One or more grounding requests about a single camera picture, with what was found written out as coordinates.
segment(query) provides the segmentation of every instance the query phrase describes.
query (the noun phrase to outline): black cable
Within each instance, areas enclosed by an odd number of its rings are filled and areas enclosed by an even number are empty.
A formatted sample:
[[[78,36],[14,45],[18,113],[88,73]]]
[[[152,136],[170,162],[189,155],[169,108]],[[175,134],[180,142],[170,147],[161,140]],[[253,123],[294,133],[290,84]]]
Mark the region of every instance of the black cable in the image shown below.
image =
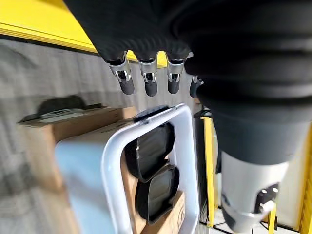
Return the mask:
[[[261,224],[266,230],[269,230],[269,229],[263,224],[263,222],[260,222],[260,224]]]
[[[216,227],[216,226],[218,226],[218,225],[224,224],[224,223],[225,223],[225,222],[214,224],[214,225],[213,225],[213,228]]]

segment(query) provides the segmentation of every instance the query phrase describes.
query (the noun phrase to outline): black rubber fingertip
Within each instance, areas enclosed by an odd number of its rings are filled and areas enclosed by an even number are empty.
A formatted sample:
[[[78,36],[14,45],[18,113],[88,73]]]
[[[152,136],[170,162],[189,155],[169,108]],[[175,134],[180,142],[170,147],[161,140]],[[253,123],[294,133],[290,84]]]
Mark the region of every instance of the black rubber fingertip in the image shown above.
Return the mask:
[[[133,85],[132,79],[129,81],[123,80],[122,82],[119,82],[119,84],[124,94],[130,95],[135,91],[135,86]]]
[[[191,81],[191,86],[190,86],[190,96],[193,98],[197,97],[196,91],[197,88],[200,86],[201,82],[197,81],[196,83],[193,82],[193,80]]]
[[[157,94],[157,81],[151,82],[150,80],[145,83],[146,94],[150,97],[153,97]]]
[[[168,91],[171,94],[176,94],[180,88],[180,81],[176,82],[173,80],[172,82],[168,81]]]

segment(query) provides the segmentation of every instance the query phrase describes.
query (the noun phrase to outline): yellow frame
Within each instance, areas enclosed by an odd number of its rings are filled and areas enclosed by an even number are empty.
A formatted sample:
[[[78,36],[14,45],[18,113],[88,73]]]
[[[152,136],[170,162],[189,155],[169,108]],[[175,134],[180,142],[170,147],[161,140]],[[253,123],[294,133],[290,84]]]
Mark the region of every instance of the yellow frame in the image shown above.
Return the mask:
[[[213,169],[213,145],[212,145],[212,120],[209,117],[202,117],[204,121],[205,135],[205,158],[206,158],[206,180],[208,195],[208,227],[213,227],[215,220],[215,198],[214,198],[214,169]]]

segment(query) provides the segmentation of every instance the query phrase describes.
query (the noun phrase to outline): yellow metal post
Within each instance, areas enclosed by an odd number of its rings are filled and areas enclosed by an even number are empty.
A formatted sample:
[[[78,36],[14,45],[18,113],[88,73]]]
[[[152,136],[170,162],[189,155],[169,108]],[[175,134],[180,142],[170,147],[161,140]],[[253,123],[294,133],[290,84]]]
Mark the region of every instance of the yellow metal post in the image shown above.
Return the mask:
[[[213,170],[213,147],[212,147],[212,120],[209,117],[202,117],[204,121],[205,134],[205,158],[206,158],[206,179],[208,195],[208,226],[213,227],[215,219],[214,199],[214,170]]]
[[[274,209],[270,212],[269,215],[269,234],[274,233],[275,216],[276,216],[276,203],[274,205]]]
[[[304,199],[300,219],[301,234],[312,234],[312,130],[307,143],[307,170],[305,174]]]

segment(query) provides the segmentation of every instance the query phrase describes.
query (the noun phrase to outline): white wall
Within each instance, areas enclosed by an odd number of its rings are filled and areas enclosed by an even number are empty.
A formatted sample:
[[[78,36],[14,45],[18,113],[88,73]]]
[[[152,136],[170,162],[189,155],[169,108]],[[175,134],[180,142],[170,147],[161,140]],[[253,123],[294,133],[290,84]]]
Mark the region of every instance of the white wall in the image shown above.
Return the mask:
[[[299,219],[304,172],[306,169],[306,147],[302,147],[290,162],[284,180],[280,184],[276,215],[278,223],[296,227]]]

